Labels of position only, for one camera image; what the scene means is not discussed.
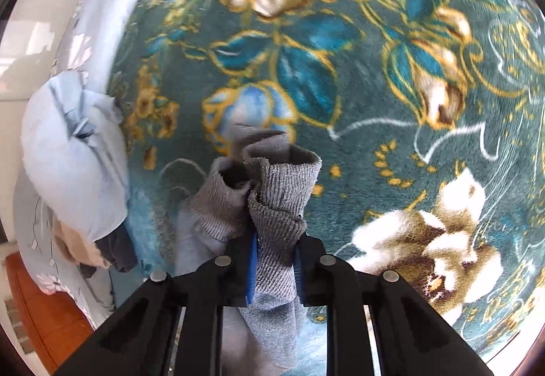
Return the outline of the grey sweatpants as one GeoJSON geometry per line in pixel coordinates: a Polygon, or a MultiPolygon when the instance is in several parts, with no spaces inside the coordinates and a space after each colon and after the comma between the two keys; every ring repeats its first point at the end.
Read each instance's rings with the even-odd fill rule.
{"type": "Polygon", "coordinates": [[[234,125],[229,134],[228,156],[213,161],[203,185],[180,207],[175,274],[195,271],[223,254],[229,240],[255,229],[255,295],[249,307],[223,312],[222,372],[280,375],[297,364],[304,309],[293,250],[307,229],[303,213],[322,160],[284,131],[234,125]]]}

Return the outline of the dark grey small garment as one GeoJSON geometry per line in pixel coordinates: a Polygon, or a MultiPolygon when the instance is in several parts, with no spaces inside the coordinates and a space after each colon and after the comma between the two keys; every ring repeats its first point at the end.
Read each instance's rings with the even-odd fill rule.
{"type": "Polygon", "coordinates": [[[132,240],[124,224],[95,242],[84,245],[85,256],[79,260],[79,270],[86,279],[99,268],[111,267],[119,273],[128,273],[138,264],[132,240]]]}

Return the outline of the beige garment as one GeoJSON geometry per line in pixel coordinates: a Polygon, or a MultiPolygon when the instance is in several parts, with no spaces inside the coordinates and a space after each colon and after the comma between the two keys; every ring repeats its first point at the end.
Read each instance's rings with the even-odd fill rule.
{"type": "Polygon", "coordinates": [[[108,269],[110,262],[104,258],[96,244],[82,238],[79,232],[53,218],[53,240],[60,254],[71,264],[108,269]]]}

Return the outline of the light blue shirt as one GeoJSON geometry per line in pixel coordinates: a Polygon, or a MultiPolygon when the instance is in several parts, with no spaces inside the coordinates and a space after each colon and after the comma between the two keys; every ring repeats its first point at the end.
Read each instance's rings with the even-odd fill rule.
{"type": "Polygon", "coordinates": [[[30,182],[58,219],[96,241],[127,218],[129,176],[122,114],[113,97],[63,71],[30,97],[21,128],[30,182]]]}

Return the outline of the teal floral blanket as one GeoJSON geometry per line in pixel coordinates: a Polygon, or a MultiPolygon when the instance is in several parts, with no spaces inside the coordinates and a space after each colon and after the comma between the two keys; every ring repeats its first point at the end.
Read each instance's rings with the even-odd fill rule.
{"type": "Polygon", "coordinates": [[[391,268],[496,375],[544,325],[544,13],[537,0],[137,0],[114,60],[139,269],[230,127],[322,159],[309,234],[391,268]]]}

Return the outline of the light blue floral quilt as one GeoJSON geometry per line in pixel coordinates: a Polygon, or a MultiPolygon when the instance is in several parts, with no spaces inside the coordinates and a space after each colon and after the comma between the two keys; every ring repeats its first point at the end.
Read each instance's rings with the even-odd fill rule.
{"type": "MultiPolygon", "coordinates": [[[[77,71],[87,89],[109,95],[107,85],[115,53],[136,2],[78,0],[51,76],[41,79],[38,90],[63,71],[77,71]]],[[[14,229],[23,262],[43,293],[67,293],[90,325],[98,327],[114,311],[110,275],[99,268],[86,279],[76,264],[60,254],[53,240],[54,217],[58,219],[30,182],[22,162],[14,187],[14,229]]]]}

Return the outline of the orange wooden bed frame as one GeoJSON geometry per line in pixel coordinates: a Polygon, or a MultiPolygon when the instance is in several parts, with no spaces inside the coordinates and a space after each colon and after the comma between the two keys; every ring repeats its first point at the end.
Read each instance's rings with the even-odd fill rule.
{"type": "Polygon", "coordinates": [[[91,336],[93,329],[65,292],[46,295],[31,279],[18,252],[4,261],[15,307],[30,342],[49,374],[91,336]]]}

